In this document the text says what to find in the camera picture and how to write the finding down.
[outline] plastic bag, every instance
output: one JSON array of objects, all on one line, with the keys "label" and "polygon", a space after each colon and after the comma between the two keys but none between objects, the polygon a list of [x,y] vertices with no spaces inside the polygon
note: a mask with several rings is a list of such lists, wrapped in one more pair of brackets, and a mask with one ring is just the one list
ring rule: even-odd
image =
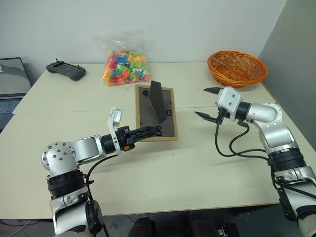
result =
[{"label": "plastic bag", "polygon": [[108,86],[150,81],[147,57],[144,51],[144,33],[141,30],[115,31],[98,34],[95,38],[108,54],[102,80]]}]

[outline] table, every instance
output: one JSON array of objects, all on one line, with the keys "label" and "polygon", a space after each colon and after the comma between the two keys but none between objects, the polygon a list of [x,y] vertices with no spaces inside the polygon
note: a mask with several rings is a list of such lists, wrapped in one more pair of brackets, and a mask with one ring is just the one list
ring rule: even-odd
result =
[{"label": "table", "polygon": [[[78,82],[44,72],[0,134],[0,219],[51,218],[45,181],[48,172],[40,161],[48,144],[108,134],[111,106],[123,109],[121,126],[135,129],[135,84],[106,87],[100,81],[103,65],[83,66],[87,75]],[[202,92],[220,86],[206,63],[151,64],[151,70],[154,80],[174,88],[179,140],[137,143],[134,150],[98,166],[91,175],[95,180],[91,191],[103,215],[277,203],[266,162],[220,156],[214,145],[215,124],[194,113],[217,114],[216,96]],[[274,102],[261,84],[238,91],[244,101]],[[283,121],[307,164],[316,169],[315,151],[286,114]],[[224,120],[221,150],[228,153],[229,141],[243,131],[236,122]],[[234,148],[262,148],[258,130],[252,126]],[[92,165],[80,169],[87,173]]]},{"label": "table", "polygon": [[[176,109],[179,140],[136,143],[136,148],[98,166],[92,173],[94,199],[103,215],[236,207],[278,202],[264,160],[224,158],[214,145],[215,124],[199,118],[194,108]],[[215,107],[199,108],[214,115]],[[15,115],[0,134],[2,180],[0,219],[51,218],[50,200],[40,156],[56,141],[74,141],[108,134],[108,111]],[[316,168],[315,152],[284,115],[308,165]],[[135,128],[135,112],[123,111],[121,126]],[[244,128],[226,119],[219,144],[228,143]],[[261,148],[258,130],[234,145],[236,150]],[[81,166],[87,173],[92,164]]]},{"label": "table", "polygon": [[[13,113],[106,111],[112,106],[135,110],[135,84],[108,87],[101,81],[103,64],[81,66],[86,69],[86,75],[79,81],[45,71]],[[150,72],[152,80],[174,89],[176,108],[215,106],[216,95],[203,89],[223,87],[213,79],[205,62],[150,63]],[[260,83],[237,90],[244,101],[275,102]]]}]

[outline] wicker basket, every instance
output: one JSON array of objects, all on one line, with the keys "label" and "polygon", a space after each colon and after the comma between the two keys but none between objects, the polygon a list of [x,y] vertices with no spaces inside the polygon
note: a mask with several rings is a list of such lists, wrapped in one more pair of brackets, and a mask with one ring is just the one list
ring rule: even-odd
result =
[{"label": "wicker basket", "polygon": [[208,68],[223,85],[242,87],[262,81],[268,74],[266,65],[246,53],[220,51],[207,60]]}]

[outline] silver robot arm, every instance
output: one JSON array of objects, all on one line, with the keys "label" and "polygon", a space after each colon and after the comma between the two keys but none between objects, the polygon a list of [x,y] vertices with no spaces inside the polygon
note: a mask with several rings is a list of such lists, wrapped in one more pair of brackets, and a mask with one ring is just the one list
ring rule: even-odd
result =
[{"label": "silver robot arm", "polygon": [[259,138],[269,156],[272,179],[287,219],[297,221],[303,237],[316,237],[316,176],[306,166],[303,155],[287,126],[282,122],[279,105],[250,104],[241,101],[241,95],[232,87],[208,88],[218,94],[215,104],[219,115],[196,112],[205,120],[220,125],[224,117],[253,123],[259,129]]},{"label": "silver robot arm", "polygon": [[41,162],[46,170],[49,203],[54,231],[57,236],[92,237],[104,228],[101,208],[97,201],[89,200],[90,193],[79,170],[79,165],[105,158],[107,154],[121,154],[135,147],[138,140],[153,136],[154,127],[129,130],[121,127],[117,131],[122,110],[112,107],[108,118],[110,134],[94,135],[75,142],[54,142],[42,152]]}]

